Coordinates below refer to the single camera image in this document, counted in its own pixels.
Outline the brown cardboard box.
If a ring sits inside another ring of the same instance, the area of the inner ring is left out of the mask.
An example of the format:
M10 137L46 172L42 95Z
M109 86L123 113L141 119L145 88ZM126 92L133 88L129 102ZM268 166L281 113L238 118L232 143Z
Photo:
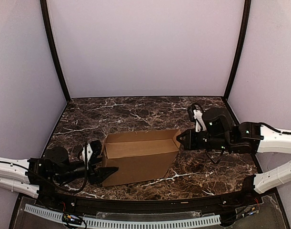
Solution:
M102 146L103 167L117 167L104 187L162 178L179 153L179 129L109 134Z

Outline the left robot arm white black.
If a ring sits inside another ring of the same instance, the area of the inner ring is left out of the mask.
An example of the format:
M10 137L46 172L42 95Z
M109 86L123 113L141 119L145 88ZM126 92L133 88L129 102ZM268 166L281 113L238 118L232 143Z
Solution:
M68 151L57 146L48 149L42 158L7 159L0 157L0 187L38 198L42 192L56 189L66 192L64 185L83 179L81 192L87 183L101 184L118 167L98 167L102 161L100 142L78 146L78 160L71 162Z

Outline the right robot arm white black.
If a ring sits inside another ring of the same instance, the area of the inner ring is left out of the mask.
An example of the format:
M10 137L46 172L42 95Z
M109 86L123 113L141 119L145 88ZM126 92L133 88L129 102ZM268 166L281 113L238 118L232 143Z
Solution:
M185 150L218 150L237 154L285 153L291 154L291 131L279 130L266 123L243 122L236 125L226 108L188 108L193 129L176 137ZM246 177L244 193L262 194L272 188L291 181L291 160L261 174Z

